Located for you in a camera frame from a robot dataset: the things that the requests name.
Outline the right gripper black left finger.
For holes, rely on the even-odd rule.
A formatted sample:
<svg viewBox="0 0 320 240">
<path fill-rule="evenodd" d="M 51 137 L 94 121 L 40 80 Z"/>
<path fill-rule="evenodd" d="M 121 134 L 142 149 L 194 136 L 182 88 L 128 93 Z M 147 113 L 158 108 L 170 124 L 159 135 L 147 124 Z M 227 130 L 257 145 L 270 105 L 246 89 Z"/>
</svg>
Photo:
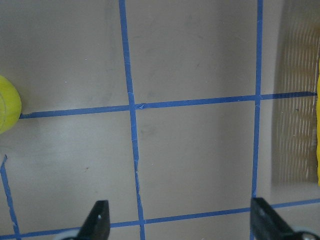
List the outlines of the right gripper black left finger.
<svg viewBox="0 0 320 240">
<path fill-rule="evenodd" d="M 95 202 L 80 228 L 77 238 L 80 240 L 107 240 L 110 235 L 110 209 L 108 200 Z"/>
</svg>

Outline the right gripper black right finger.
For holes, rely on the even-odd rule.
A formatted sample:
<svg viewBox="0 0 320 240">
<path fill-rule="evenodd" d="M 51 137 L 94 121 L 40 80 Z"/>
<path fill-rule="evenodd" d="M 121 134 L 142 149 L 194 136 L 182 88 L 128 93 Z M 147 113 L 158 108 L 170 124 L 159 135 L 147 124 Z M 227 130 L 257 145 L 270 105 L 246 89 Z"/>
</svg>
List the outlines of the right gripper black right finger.
<svg viewBox="0 0 320 240">
<path fill-rule="evenodd" d="M 299 240 L 295 232 L 262 197 L 250 202 L 250 228 L 257 240 Z"/>
</svg>

